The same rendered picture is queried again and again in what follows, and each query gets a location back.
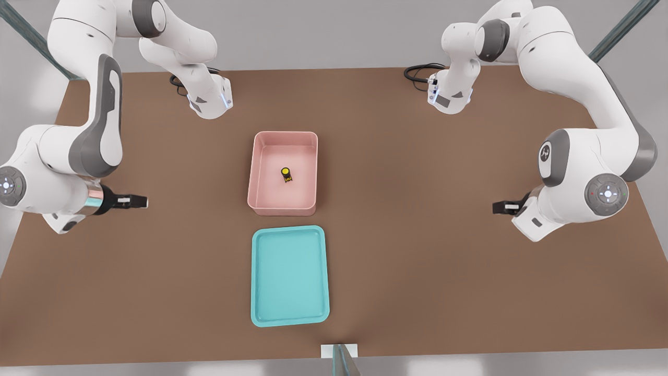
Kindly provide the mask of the pink plastic box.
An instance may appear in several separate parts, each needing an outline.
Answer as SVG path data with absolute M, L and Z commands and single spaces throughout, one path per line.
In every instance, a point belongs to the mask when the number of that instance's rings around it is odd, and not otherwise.
M 318 137 L 263 131 L 254 138 L 247 202 L 258 216 L 312 216 L 316 211 Z

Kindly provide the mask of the pale blue-green tray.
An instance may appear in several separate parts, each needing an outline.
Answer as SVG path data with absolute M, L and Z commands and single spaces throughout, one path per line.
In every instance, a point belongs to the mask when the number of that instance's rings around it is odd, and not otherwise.
M 250 318 L 257 327 L 322 323 L 330 313 L 320 226 L 266 228 L 252 238 Z

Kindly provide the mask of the silver frame post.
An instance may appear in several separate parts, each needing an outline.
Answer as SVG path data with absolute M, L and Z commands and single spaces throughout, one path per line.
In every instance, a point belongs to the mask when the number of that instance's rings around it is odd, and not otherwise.
M 355 364 L 358 344 L 324 344 L 320 346 L 320 357 L 332 360 L 332 376 L 361 376 Z
M 7 0 L 0 0 L 0 18 L 5 20 L 32 48 L 39 52 L 53 67 L 69 80 L 81 80 L 79 76 L 61 66 L 50 53 L 46 39 L 10 5 Z
M 588 57 L 599 63 L 620 41 L 656 7 L 660 0 L 638 0 L 628 13 L 601 40 Z

